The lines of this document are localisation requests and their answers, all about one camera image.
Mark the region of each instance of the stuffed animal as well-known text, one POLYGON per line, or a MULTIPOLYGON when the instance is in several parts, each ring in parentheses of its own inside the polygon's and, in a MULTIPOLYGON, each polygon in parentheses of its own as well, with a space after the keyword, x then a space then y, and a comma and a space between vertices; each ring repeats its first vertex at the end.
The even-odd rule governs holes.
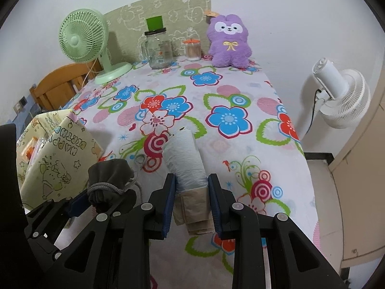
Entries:
POLYGON ((241 19, 234 14, 213 17, 207 29, 211 41, 209 54, 215 67, 247 68, 251 48, 247 44, 249 32, 241 19))

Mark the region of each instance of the tile floor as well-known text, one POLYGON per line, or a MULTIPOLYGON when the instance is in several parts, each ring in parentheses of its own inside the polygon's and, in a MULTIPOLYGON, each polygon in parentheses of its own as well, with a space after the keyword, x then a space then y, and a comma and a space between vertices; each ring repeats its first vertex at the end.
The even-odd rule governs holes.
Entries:
POLYGON ((336 186, 326 161, 310 160, 307 162, 320 223, 322 253, 339 274, 343 257, 343 232, 336 186))

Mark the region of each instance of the plush toy face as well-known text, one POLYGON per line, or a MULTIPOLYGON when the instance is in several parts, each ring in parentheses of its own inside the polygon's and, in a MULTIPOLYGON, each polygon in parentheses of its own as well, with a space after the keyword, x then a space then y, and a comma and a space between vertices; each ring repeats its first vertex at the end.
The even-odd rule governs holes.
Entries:
POLYGON ((212 18, 207 36, 211 42, 218 39, 247 41, 248 31, 241 19, 234 14, 212 18))

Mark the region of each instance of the silver rivet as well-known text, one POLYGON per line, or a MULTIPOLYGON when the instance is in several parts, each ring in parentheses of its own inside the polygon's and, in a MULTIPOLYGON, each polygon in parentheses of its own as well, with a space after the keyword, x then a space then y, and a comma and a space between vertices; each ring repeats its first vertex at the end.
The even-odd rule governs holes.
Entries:
POLYGON ((151 203, 146 202, 146 203, 143 203, 143 204, 142 204, 141 208, 142 208, 142 210, 144 210, 144 211, 148 211, 148 210, 150 210, 150 209, 153 208, 153 205, 152 205, 151 203))
POLYGON ((96 220, 98 222, 104 222, 108 218, 106 213, 100 213, 97 217, 96 220))
POLYGON ((240 202, 233 203, 232 208, 235 210, 241 210, 241 209, 243 209, 243 204, 240 202))
POLYGON ((285 222, 288 220, 289 217, 285 213, 278 213, 277 218, 280 221, 285 222))

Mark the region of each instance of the embroidered bow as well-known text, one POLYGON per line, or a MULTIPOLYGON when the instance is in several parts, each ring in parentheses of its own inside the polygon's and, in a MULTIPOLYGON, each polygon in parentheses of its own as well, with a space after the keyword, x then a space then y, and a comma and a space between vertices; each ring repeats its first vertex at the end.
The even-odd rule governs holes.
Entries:
POLYGON ((223 43, 223 45, 228 45, 228 46, 229 46, 229 47, 227 48, 227 51, 229 51, 229 50, 236 51, 236 50, 234 49, 234 46, 237 46, 237 45, 238 45, 238 42, 237 42, 237 41, 234 41, 234 42, 228 42, 228 41, 225 41, 225 42, 223 43))

